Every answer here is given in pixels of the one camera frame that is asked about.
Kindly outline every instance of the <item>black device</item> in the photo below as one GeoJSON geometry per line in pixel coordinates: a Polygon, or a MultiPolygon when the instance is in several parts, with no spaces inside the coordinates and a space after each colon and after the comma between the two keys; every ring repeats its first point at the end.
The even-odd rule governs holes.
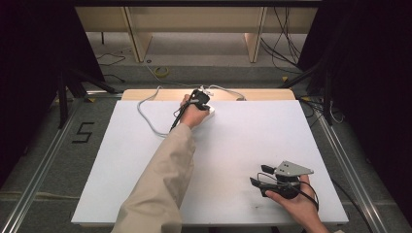
{"type": "Polygon", "coordinates": [[[172,127],[170,128],[170,131],[172,131],[172,129],[174,127],[176,127],[176,125],[178,124],[180,118],[182,117],[183,113],[185,112],[186,108],[190,105],[190,104],[194,104],[197,109],[201,110],[201,111],[207,111],[210,109],[210,107],[207,104],[207,102],[209,102],[210,100],[210,95],[211,93],[209,93],[207,90],[205,90],[203,88],[203,86],[201,86],[199,89],[195,89],[191,95],[189,100],[179,109],[179,114],[176,116],[175,121],[172,124],[172,127]]]}
{"type": "Polygon", "coordinates": [[[260,189],[262,197],[267,197],[265,194],[267,190],[277,192],[286,199],[293,199],[299,194],[300,182],[298,177],[285,178],[276,176],[276,178],[277,181],[283,179],[284,183],[263,183],[253,178],[251,178],[251,183],[260,189]]]}
{"type": "Polygon", "coordinates": [[[277,168],[272,168],[267,165],[261,165],[263,173],[257,173],[257,179],[250,178],[253,186],[260,189],[262,197],[267,197],[265,192],[267,190],[279,193],[286,199],[293,199],[300,191],[300,175],[313,174],[313,170],[283,161],[277,168]],[[269,177],[274,183],[263,182],[259,179],[259,175],[269,177]]]}

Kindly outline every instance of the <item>white board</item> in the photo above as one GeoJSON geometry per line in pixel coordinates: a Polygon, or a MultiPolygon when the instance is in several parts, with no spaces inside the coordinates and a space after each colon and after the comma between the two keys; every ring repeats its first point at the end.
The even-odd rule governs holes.
{"type": "MultiPolygon", "coordinates": [[[[163,138],[137,111],[138,101],[119,101],[72,218],[81,225],[116,221],[163,138]]],[[[181,212],[184,225],[295,224],[277,203],[250,184],[260,165],[288,160],[314,170],[310,181],[324,223],[348,221],[298,101],[215,101],[215,115],[193,130],[194,171],[181,212]]],[[[177,101],[148,101],[142,111],[167,133],[177,101]]]]}

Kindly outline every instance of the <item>beige sleeve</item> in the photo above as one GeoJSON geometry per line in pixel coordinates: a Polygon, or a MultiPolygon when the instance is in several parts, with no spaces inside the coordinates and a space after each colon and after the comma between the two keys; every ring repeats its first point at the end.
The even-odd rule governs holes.
{"type": "Polygon", "coordinates": [[[194,150],[190,128],[179,124],[160,144],[121,205],[113,232],[181,232],[179,208],[193,170],[194,150]]]}

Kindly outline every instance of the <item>silver metal part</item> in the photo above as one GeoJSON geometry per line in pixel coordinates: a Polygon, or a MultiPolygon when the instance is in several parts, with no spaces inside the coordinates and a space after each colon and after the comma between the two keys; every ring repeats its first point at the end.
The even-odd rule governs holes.
{"type": "Polygon", "coordinates": [[[354,191],[360,208],[362,209],[367,221],[370,224],[372,231],[375,233],[388,232],[381,214],[378,212],[378,209],[375,207],[372,198],[367,193],[356,168],[352,164],[351,159],[349,158],[341,142],[339,141],[339,138],[336,135],[333,126],[329,126],[323,116],[320,117],[320,122],[330,142],[330,145],[334,150],[336,158],[339,161],[340,166],[342,167],[345,177],[348,180],[348,183],[351,186],[352,190],[354,191]]]}
{"type": "Polygon", "coordinates": [[[52,166],[54,158],[56,157],[58,150],[60,149],[63,140],[65,139],[72,125],[73,118],[75,117],[77,110],[83,104],[83,101],[83,99],[75,99],[75,101],[73,102],[73,106],[71,107],[66,123],[63,125],[63,128],[59,129],[54,136],[54,139],[52,140],[48,151],[43,157],[41,164],[37,168],[36,173],[34,174],[27,188],[22,193],[20,199],[15,205],[15,208],[10,213],[6,224],[1,229],[2,233],[16,233],[18,231],[20,225],[24,220],[24,217],[28,212],[28,209],[30,208],[36,196],[36,193],[38,192],[46,174],[49,171],[49,168],[52,166]]]}
{"type": "Polygon", "coordinates": [[[283,161],[275,169],[275,174],[284,177],[298,177],[300,175],[313,174],[313,170],[309,168],[302,167],[300,165],[291,163],[289,161],[283,161]]]}

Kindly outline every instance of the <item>wrist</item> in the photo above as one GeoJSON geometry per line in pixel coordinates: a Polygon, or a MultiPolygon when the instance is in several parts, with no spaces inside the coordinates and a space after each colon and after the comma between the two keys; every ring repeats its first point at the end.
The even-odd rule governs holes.
{"type": "Polygon", "coordinates": [[[307,225],[304,225],[303,228],[305,228],[307,233],[328,233],[329,231],[327,228],[324,226],[323,223],[320,221],[315,221],[315,222],[310,222],[307,225]]]}
{"type": "Polygon", "coordinates": [[[185,122],[185,121],[180,121],[179,124],[183,124],[184,126],[188,127],[190,130],[194,127],[189,122],[185,122]]]}

